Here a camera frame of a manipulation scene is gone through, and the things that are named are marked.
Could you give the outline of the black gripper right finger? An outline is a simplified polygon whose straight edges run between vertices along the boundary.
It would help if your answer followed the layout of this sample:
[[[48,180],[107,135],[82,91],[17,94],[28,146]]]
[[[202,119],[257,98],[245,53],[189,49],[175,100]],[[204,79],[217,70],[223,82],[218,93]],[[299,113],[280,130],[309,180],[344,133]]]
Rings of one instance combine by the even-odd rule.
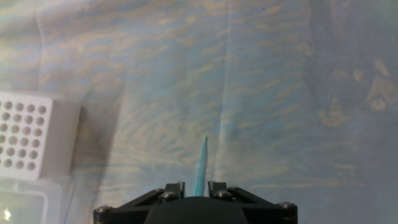
[[[210,198],[236,205],[248,223],[298,224],[298,206],[292,202],[271,203],[241,187],[226,182],[208,182]]]

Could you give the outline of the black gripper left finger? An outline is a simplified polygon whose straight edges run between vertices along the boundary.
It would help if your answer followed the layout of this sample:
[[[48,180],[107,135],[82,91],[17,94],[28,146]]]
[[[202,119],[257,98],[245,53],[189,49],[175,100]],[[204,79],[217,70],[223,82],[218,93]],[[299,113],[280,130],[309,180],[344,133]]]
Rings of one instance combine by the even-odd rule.
[[[93,210],[94,224],[143,224],[149,212],[158,205],[185,197],[185,182],[166,184],[121,205],[103,205]]]

